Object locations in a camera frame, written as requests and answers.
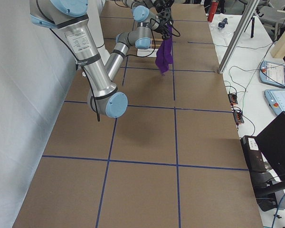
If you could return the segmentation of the robot arm without towel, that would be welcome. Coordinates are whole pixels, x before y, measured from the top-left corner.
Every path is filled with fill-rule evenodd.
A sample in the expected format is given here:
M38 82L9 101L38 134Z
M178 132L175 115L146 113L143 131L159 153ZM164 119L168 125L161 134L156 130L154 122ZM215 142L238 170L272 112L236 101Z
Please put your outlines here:
M88 103L97 115L111 118L122 116L128 106L127 96L118 91L113 82L129 48L116 43L106 63L96 47L88 28L86 0L31 0L30 16L33 24L63 31L67 47L82 67L90 84Z

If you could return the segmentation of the robot arm holding towel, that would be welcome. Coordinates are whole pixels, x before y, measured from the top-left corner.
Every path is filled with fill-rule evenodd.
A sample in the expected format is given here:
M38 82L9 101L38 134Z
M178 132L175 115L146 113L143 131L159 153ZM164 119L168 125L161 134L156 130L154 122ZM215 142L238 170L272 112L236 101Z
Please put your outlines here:
M153 33L161 34L167 40L172 36L169 27L173 25L171 16L172 0L123 0L123 5L131 9L137 22L136 30L116 36L116 45L105 64L110 80L114 80L130 47L149 49Z

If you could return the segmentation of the black gripper with towel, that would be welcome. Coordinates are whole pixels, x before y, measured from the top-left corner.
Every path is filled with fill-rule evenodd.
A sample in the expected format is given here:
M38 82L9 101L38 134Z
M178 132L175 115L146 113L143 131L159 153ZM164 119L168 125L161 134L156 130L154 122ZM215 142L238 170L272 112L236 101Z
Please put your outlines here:
M156 8L158 27L173 26L173 18L171 16L171 6L159 6Z

